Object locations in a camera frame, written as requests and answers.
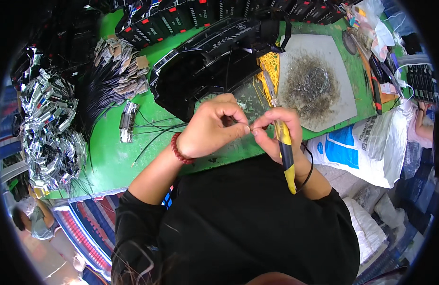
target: hair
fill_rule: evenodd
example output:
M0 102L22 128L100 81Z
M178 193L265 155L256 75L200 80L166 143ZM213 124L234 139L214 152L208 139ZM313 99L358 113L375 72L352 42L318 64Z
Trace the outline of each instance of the hair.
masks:
M12 209L12 220L20 231L25 230L25 224L22 220L22 213L22 210L20 210L17 206Z

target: yellow wire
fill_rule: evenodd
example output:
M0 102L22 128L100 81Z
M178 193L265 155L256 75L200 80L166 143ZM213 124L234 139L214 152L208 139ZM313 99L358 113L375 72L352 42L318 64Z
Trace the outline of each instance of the yellow wire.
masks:
M268 71L270 79L274 85L275 94L278 94L278 84L279 84L279 54L275 52L269 52L261 57L259 57L260 67ZM267 100L269 106L271 106L271 96L267 83L265 82L264 72L261 71L256 75L256 79L262 82L264 90L262 92L263 97Z

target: gray shirt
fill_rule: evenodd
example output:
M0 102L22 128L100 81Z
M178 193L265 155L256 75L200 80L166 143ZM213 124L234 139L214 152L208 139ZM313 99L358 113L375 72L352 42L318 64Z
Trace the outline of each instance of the gray shirt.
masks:
M31 236L37 239L49 239L55 235L57 223L54 222L50 228L47 228L44 222L44 213L39 206L34 208L33 213L29 216L31 220Z

